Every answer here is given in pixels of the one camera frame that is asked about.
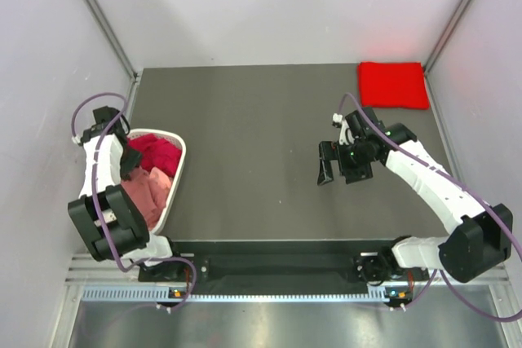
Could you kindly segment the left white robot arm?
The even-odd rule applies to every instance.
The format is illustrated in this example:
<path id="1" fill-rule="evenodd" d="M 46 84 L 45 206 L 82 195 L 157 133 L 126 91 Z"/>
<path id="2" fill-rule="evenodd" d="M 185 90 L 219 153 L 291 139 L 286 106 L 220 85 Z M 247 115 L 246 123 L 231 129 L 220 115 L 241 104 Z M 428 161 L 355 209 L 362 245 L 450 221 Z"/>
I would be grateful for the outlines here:
<path id="1" fill-rule="evenodd" d="M 171 242 L 156 236 L 128 195 L 122 182 L 139 166 L 141 155 L 128 143 L 129 127 L 116 108 L 93 111 L 94 125 L 77 136 L 86 155 L 85 181 L 68 214 L 88 253 L 97 261 L 115 261 L 124 271 L 132 266 L 153 267 L 168 280 L 176 280 L 185 268 Z"/>

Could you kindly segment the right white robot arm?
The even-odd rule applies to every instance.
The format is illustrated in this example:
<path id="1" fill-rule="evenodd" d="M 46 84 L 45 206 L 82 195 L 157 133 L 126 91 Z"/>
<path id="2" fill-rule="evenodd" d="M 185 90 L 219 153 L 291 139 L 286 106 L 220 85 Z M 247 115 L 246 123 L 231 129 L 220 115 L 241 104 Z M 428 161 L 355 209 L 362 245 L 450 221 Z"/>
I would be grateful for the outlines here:
<path id="1" fill-rule="evenodd" d="M 332 122 L 339 137 L 319 144 L 318 185 L 333 181 L 334 162 L 348 184 L 371 179 L 372 164 L 380 162 L 411 187 L 447 232 L 445 237 L 396 238 L 379 253 L 386 277 L 397 280 L 410 268 L 423 267 L 467 283 L 511 256 L 512 243 L 498 225 L 512 227 L 511 211 L 503 204 L 479 202 L 448 180 L 445 168 L 404 124 L 385 126 L 371 107 L 346 116 L 335 113 Z"/>

